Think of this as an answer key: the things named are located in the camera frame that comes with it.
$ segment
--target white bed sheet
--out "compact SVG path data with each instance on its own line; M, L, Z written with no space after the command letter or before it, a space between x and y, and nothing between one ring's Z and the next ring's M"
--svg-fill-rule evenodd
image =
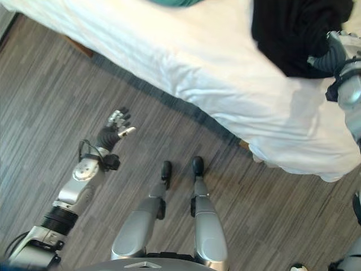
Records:
M286 78L256 48L249 0L189 8L147 0L0 0L191 102L287 172L336 181L361 162L333 80ZM361 36L361 2L346 29Z

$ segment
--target robot leg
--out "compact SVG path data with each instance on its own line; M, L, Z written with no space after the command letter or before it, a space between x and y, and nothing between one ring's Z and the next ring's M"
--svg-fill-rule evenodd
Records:
M222 224L209 199L203 181L203 160L193 159L195 193L191 203L191 215L196 220L195 259L198 263L217 271L229 270L228 251Z
M151 239L156 219L165 216L163 197L169 188L171 163L165 161L162 168L162 181L151 191L148 198L132 211L126 219L112 246L112 260L132 257L144 257L146 245Z

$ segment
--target cable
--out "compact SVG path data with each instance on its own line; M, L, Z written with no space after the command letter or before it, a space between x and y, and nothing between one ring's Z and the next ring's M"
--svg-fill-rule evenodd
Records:
M86 143L86 144L88 145L88 153L90 153L90 148L93 148L93 149L98 153L98 156L99 156L99 158L100 158L100 161L101 161L101 163L102 163L102 166L105 167L104 158L103 158L103 156L101 155L100 151L99 151L96 147L94 147L94 146L89 142L89 140L87 140L87 139L82 139L82 140L80 140L80 142L79 142L79 148L78 148L78 160L79 160L79 162L81 161L82 149L83 149L84 143Z
M6 257L11 246L16 242L16 244L14 245L14 247L12 248L12 250L10 251L9 256L15 251L15 249L17 248L17 246L20 244L20 242L28 235L29 231L20 234L19 236L17 236L14 240L11 241L11 243L7 246L4 256Z

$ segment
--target gray wood-pattern floor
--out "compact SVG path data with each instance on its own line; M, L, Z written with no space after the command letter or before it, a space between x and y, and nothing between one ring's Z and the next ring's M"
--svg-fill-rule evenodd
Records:
M155 89L101 56L89 60L56 33L20 17L0 52L0 253L39 223L76 165L78 142L129 107L138 131L115 148L121 168L78 220L61 253L70 268L109 259L129 212L160 178L174 174L164 221L149 252L192 253L191 159L223 222L231 270L325 270L361 234L351 207L359 169L337 183L256 164L238 140L198 108Z

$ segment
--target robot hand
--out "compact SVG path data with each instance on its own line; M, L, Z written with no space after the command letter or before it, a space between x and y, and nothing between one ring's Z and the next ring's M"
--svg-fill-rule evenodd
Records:
M332 72L336 81L326 98L345 111L345 123L361 150L361 38L345 31L331 31L327 35L329 51L321 58L310 56L308 63L315 68Z
M47 269L60 262L57 251L64 247L65 239L78 217L90 205L98 188L103 184L105 172L117 170L119 157L111 154L115 144L135 130L127 120L126 109L116 110L101 129L93 146L82 140L79 146L79 163L72 177L61 189L52 209L45 214L39 226L20 235L10 251L7 265L26 269ZM82 154L87 143L88 152Z

